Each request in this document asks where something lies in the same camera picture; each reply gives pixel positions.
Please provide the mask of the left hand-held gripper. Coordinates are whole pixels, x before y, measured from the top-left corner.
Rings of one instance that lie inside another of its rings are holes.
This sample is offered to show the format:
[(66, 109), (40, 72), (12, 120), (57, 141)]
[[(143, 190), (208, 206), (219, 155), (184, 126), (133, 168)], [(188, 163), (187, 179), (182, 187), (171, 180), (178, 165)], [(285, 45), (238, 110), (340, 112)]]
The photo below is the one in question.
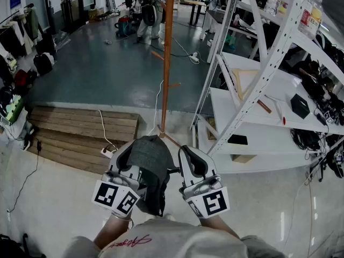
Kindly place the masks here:
[(127, 219), (139, 200), (144, 200), (147, 185), (140, 183), (142, 171), (139, 166), (128, 164), (133, 141), (121, 146), (112, 156), (109, 170), (97, 180), (92, 202), (120, 219)]

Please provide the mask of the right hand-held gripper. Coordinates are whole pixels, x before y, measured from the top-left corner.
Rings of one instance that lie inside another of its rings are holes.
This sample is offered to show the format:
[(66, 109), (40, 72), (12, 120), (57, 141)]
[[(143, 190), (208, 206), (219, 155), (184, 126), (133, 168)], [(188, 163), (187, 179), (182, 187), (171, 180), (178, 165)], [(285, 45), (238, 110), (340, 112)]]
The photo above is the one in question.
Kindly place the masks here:
[(201, 150), (184, 145), (178, 151), (183, 188), (180, 193), (198, 218), (211, 218), (230, 209), (227, 187), (213, 159)]

